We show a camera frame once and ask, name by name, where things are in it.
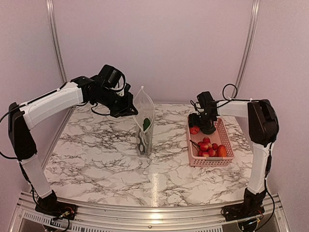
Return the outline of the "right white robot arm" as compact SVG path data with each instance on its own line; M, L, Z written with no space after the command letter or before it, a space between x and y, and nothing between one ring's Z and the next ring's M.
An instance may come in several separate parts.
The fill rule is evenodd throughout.
M242 117L248 120L249 136L253 143L251 177L238 205L239 212L250 216L262 204L268 193L267 176L271 169L273 144L279 132L278 118L269 100L220 100L199 97L195 113L187 118L189 132L196 130L205 135L213 134L219 116Z

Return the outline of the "red cherry bunch toy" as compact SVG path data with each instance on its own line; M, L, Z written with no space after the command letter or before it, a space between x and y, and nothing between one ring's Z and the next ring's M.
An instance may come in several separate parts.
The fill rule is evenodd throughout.
M191 145L194 148L194 156L196 157L217 157L217 143L211 143L210 137L205 136L201 141L190 140Z

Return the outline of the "green pepper toy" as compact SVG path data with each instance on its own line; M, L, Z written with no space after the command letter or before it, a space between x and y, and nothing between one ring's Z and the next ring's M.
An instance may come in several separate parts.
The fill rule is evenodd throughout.
M204 134L206 134L206 135L211 135L211 134L213 134L213 133L216 131L216 128L215 128L215 127L210 128L210 129L205 129L205 128L203 128L203 129L201 129L201 131L202 131Z

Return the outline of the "pink plastic basket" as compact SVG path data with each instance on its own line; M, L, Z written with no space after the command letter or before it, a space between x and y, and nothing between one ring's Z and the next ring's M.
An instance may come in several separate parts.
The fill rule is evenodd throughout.
M205 135L200 131L197 134L191 134L189 130L189 123L186 123L188 160L190 166L227 166L233 160L234 152L223 120L221 118L218 118L218 120L214 122L214 127L216 128L216 131L211 135ZM193 144L193 142L197 144L198 142L201 142L205 136L210 138L211 143L216 143L217 145L224 145L227 153L226 157L199 157L197 147Z

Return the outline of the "purple eggplant toy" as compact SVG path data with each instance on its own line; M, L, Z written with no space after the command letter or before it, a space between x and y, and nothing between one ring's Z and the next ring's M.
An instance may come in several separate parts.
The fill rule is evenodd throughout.
M148 136L143 131L139 131L137 135L137 149L139 154L148 156L150 152L149 145L150 142Z

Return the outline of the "clear zip top bag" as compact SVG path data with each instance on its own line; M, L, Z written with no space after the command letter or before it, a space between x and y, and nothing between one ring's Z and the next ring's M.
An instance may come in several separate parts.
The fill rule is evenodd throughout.
M133 116L136 123L137 153L140 157L148 157L152 150L152 140L155 121L155 105L151 97L141 86L133 99L138 114Z

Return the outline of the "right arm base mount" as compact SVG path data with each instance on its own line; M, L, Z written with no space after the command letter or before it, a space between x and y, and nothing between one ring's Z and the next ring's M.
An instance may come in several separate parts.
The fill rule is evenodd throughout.
M261 215L265 212L262 204L247 205L245 203L232 204L222 207L221 215L226 221L239 220Z

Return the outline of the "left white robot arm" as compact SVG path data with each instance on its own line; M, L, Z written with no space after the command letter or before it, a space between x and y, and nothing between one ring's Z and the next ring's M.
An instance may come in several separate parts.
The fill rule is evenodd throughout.
M61 211L55 192L51 189L41 168L37 148L30 130L54 114L85 103L106 106L112 117L133 116L138 110L133 105L130 85L115 89L118 78L81 76L65 83L60 88L21 105L12 103L4 115L8 118L8 134L14 149L13 159L19 162L25 179L33 186L39 199L37 206L51 215Z

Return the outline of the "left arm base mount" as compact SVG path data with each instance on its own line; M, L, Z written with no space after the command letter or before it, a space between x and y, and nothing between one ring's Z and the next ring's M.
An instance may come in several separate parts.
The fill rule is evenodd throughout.
M69 214L65 216L65 218L68 218L69 220L74 220L77 211L77 205L64 202L56 202L55 204L50 204L48 206L37 204L35 207L35 211L53 216L57 219L60 219L60 216L62 214L69 212Z

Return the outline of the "red tomato toy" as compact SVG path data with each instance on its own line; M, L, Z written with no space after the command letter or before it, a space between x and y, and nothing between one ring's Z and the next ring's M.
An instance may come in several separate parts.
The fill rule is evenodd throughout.
M193 126L189 128L189 131L191 134L198 134L200 131L200 128L198 126Z

